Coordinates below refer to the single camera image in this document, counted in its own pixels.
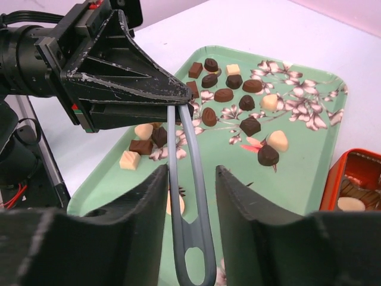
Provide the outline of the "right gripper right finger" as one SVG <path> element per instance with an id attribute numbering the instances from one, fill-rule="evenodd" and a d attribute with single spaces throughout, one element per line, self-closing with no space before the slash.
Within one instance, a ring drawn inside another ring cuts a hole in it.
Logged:
<path id="1" fill-rule="evenodd" d="M 216 168 L 216 196 L 229 285 L 379 285 L 380 213 L 277 206 Z"/>

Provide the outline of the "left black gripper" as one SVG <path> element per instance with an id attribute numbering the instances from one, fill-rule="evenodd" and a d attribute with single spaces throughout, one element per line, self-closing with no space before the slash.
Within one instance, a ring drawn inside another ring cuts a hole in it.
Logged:
<path id="1" fill-rule="evenodd" d="M 1 14 L 1 97 L 56 97 L 87 133 L 167 121 L 188 86 L 134 41 L 116 1 L 85 1 L 66 15 Z"/>

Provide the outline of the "orange chocolate box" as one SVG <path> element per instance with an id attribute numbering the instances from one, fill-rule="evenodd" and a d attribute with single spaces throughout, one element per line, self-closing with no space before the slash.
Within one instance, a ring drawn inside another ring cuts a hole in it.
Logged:
<path id="1" fill-rule="evenodd" d="M 361 200 L 366 211 L 380 210 L 380 154 L 354 148 L 329 170 L 320 210 L 340 210 L 339 197 Z"/>

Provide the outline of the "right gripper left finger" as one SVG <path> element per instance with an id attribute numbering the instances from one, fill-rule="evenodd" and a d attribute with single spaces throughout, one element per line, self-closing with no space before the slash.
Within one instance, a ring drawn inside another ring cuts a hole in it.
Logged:
<path id="1" fill-rule="evenodd" d="M 2 285 L 157 285 L 167 166 L 85 217 L 1 212 Z"/>

